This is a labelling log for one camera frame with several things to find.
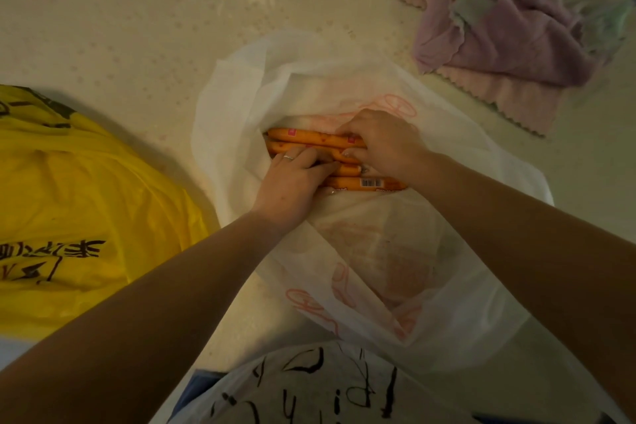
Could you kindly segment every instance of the forearm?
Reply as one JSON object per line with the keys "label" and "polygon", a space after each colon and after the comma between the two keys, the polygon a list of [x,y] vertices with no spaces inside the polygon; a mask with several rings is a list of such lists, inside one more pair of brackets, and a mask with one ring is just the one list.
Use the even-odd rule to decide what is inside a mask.
{"label": "forearm", "polygon": [[417,171],[413,187],[633,418],[636,246],[448,157]]}
{"label": "forearm", "polygon": [[248,213],[75,319],[0,374],[3,418],[147,422],[278,240]]}

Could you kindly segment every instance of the white t-shirt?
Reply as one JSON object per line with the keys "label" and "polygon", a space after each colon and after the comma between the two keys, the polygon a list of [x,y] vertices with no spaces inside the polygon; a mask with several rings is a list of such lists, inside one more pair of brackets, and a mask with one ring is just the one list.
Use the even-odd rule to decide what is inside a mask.
{"label": "white t-shirt", "polygon": [[230,372],[171,424],[470,423],[386,360],[340,341],[284,348]]}

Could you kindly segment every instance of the hand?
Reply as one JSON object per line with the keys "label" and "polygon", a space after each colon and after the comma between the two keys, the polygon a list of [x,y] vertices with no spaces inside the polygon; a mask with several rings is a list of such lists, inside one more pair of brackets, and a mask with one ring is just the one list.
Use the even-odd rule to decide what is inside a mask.
{"label": "hand", "polygon": [[340,163],[316,148],[298,147],[285,155],[277,154],[256,195],[252,213],[266,219],[280,238],[285,236],[304,221],[318,186],[339,167]]}
{"label": "hand", "polygon": [[417,129],[385,111],[363,109],[343,124],[336,134],[358,134],[367,149],[349,148],[342,152],[372,166],[384,176],[411,184],[409,169],[417,159],[429,153]]}

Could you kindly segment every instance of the right arm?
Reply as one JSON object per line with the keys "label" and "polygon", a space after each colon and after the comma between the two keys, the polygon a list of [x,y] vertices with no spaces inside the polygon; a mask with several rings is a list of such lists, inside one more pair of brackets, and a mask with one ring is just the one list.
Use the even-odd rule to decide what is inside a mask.
{"label": "right arm", "polygon": [[636,421],[636,245],[428,151],[388,113],[338,132],[368,146],[346,154],[424,196]]}

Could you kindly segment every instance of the left arm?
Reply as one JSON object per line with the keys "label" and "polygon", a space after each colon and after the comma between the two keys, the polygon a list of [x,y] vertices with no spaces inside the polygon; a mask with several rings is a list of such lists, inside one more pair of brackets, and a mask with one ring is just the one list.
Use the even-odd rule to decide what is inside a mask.
{"label": "left arm", "polygon": [[5,422],[147,423],[259,262],[338,168],[274,158],[254,208],[47,337],[0,372]]}

